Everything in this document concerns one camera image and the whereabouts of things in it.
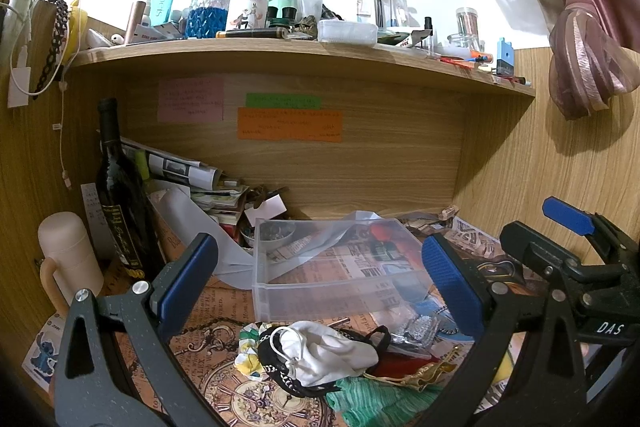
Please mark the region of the blue stamp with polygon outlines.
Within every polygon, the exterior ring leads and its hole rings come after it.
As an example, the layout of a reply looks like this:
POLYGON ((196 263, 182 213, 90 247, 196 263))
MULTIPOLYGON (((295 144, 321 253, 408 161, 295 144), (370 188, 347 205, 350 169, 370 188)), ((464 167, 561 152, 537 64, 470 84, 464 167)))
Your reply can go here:
POLYGON ((515 57, 512 43, 501 38, 497 43, 496 74, 500 77, 513 77, 515 57))

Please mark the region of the green pleated cloth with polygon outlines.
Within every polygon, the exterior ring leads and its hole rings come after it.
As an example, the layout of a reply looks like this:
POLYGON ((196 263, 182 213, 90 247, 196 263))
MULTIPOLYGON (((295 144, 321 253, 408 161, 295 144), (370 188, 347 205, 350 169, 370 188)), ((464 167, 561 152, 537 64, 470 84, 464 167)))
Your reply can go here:
POLYGON ((340 413, 347 426, 405 426, 425 412, 442 392, 440 386, 422 391, 372 381, 344 378, 337 389, 324 396, 328 406, 340 413))

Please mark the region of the floral fabric scrunchie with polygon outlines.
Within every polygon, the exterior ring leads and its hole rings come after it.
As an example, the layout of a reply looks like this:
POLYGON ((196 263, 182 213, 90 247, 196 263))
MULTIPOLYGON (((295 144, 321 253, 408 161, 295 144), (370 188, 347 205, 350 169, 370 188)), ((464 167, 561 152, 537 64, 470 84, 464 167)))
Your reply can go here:
POLYGON ((234 367, 251 381, 265 381, 268 374, 262 367, 258 357, 260 335, 270 329, 270 323, 250 323, 239 331, 238 352, 234 359, 234 367))

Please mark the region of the orange sticky note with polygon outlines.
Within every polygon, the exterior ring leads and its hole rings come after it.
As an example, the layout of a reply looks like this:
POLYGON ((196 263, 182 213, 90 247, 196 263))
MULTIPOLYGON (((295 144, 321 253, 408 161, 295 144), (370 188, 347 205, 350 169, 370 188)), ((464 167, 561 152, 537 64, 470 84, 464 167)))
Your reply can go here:
POLYGON ((238 139, 341 143, 343 112, 329 109, 238 109, 238 139))

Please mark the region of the white drawstring pouch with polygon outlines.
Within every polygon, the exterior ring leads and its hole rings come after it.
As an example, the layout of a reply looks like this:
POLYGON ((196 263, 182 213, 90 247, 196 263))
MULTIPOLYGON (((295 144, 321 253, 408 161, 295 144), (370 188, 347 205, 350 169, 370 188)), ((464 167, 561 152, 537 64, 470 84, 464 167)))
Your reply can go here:
POLYGON ((311 321, 277 326, 267 346, 283 364, 284 375, 304 388, 360 376, 378 364, 378 351, 370 343, 311 321))

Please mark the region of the dark wine bottle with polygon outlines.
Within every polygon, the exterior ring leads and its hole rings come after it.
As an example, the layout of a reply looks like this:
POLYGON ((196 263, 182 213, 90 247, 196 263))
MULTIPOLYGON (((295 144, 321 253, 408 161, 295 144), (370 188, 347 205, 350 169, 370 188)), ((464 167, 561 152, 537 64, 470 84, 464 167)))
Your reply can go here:
POLYGON ((135 280, 152 281, 165 266, 151 202, 136 164, 120 139, 116 98, 99 101, 102 158, 96 191, 120 262, 135 280))

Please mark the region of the pink sticky note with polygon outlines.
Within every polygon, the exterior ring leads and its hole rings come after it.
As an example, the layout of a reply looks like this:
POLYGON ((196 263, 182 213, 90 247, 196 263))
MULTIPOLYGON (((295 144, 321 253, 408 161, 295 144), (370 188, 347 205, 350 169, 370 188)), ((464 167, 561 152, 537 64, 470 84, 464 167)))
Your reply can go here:
POLYGON ((157 121, 213 124, 224 120, 224 80, 218 77, 160 80, 157 121))

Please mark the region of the wooden shelf board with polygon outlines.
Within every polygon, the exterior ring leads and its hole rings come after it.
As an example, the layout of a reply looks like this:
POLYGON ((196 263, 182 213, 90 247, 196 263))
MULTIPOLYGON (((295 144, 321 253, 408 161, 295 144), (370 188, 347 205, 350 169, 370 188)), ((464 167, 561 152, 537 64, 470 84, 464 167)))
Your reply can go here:
POLYGON ((160 41, 82 52, 75 58, 73 69, 87 72, 89 68, 125 75, 225 72, 342 78, 463 93, 535 96, 535 89, 524 84, 382 44, 367 48, 253 38, 160 41))

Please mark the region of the stitch cartoon sticker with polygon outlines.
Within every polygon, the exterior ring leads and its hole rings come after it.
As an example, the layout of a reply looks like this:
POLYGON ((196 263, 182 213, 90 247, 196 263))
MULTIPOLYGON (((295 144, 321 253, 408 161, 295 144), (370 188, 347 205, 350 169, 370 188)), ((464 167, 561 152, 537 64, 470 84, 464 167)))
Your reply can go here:
POLYGON ((65 320, 53 314, 44 323, 32 342, 22 363, 25 373, 44 391, 48 392, 55 373, 65 320))

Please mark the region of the green sticky note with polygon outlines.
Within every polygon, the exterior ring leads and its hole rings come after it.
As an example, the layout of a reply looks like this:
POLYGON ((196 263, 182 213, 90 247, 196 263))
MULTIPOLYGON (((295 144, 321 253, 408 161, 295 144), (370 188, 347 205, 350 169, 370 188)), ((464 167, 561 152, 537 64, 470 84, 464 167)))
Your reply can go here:
POLYGON ((247 93, 245 106, 250 108, 320 109, 321 98, 295 93, 247 93))

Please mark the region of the black patterned headband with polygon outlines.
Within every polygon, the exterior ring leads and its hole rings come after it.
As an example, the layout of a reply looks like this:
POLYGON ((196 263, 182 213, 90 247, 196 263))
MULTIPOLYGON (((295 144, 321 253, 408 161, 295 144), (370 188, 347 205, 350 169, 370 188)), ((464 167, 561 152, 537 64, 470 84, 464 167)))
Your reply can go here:
MULTIPOLYGON (((337 381, 334 383, 321 385, 318 387, 304 388, 299 383, 294 383, 292 379, 289 379, 284 375, 284 366, 281 362, 278 362, 276 356, 267 346, 267 340, 270 334, 277 326, 271 326, 265 332, 260 335, 260 343, 258 347, 258 357, 262 367, 267 372, 268 376, 275 381, 285 392, 292 395, 295 398, 321 398, 329 392, 334 392, 337 387, 337 381)), ((361 340, 366 343, 370 343, 378 351, 378 357, 384 353, 388 347, 390 347, 390 331, 385 326, 380 326, 377 329, 373 329, 367 335, 361 335, 350 329, 337 329, 340 333, 345 334, 348 338, 353 340, 361 340)))

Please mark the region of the rolled newspaper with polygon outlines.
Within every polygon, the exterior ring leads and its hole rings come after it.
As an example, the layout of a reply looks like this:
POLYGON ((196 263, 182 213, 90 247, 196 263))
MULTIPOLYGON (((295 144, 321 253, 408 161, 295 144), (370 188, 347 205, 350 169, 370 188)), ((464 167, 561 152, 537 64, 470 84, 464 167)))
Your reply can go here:
POLYGON ((142 150, 153 176, 204 191, 213 191, 222 173, 220 169, 204 162, 172 155, 127 138, 122 138, 122 147, 129 155, 142 150))

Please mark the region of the yellow green sponge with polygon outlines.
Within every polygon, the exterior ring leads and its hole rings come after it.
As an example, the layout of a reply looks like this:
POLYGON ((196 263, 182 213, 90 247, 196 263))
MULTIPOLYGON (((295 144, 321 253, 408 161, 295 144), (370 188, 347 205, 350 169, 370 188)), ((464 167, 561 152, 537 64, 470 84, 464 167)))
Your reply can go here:
POLYGON ((509 350, 506 350, 506 353, 503 355, 497 372, 495 373, 494 379, 492 380, 492 383, 495 385, 500 383, 500 381, 507 381, 513 372, 513 367, 514 362, 511 357, 511 353, 509 350))

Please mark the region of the white folded card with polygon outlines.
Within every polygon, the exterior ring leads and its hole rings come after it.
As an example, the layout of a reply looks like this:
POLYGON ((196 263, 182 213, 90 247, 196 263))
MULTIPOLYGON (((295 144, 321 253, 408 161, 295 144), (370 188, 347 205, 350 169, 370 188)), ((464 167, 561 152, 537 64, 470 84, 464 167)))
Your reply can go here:
POLYGON ((258 207, 245 207, 244 215, 251 227, 258 220, 270 220, 286 213, 286 206, 279 194, 266 198, 258 207))

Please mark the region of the clear lidded container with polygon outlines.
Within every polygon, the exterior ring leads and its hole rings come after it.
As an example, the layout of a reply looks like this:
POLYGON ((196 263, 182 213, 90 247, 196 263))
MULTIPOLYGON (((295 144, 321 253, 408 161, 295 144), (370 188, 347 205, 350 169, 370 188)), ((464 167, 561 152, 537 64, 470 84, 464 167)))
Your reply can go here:
POLYGON ((369 23, 320 20, 318 41, 353 44, 354 46, 375 46, 378 42, 378 28, 369 23))

